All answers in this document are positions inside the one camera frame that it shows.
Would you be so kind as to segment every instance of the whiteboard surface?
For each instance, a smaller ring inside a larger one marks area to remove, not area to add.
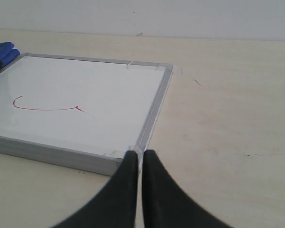
[[[164,71],[25,56],[0,74],[0,136],[106,155],[135,145]],[[65,109],[84,112],[24,110]]]

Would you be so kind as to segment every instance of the whiteboard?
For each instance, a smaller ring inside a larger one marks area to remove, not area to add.
[[[171,74],[169,64],[22,55],[0,72],[0,140],[21,149],[0,152],[54,164],[63,151],[109,159],[111,174],[130,146],[147,146]],[[42,158],[53,155],[31,145],[59,154]],[[77,163],[66,166],[108,172]]]

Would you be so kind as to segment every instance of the blue glove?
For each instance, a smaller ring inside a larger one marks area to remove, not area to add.
[[[20,54],[17,49],[13,49],[14,47],[11,42],[0,43],[0,69]]]

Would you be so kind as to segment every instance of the wooden table surface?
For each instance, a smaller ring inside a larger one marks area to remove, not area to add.
[[[285,42],[0,30],[3,41],[22,52],[175,64],[149,148],[226,223],[285,228]],[[0,228],[52,226],[107,181],[0,154]]]

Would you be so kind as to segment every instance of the aluminum frame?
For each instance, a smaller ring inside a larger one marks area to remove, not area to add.
[[[160,86],[154,97],[153,103],[149,109],[148,115],[143,124],[141,133],[136,141],[136,144],[129,146],[129,149],[133,149],[138,153],[139,167],[141,168],[143,161],[143,152],[146,150],[149,144],[156,120],[158,118],[173,73],[174,66],[172,64],[23,53],[16,59],[14,59],[10,64],[1,69],[0,73],[2,73],[4,70],[9,68],[11,65],[16,63],[23,57],[58,58],[90,62],[125,64],[128,66],[138,65],[164,67],[165,72],[163,74]],[[35,160],[39,162],[60,165],[64,167],[100,173],[109,176],[112,176],[115,173],[120,163],[122,162],[122,158],[116,158],[113,156],[114,152],[105,156],[70,150],[67,148],[44,145],[40,143],[27,142],[2,136],[0,136],[0,153]]]

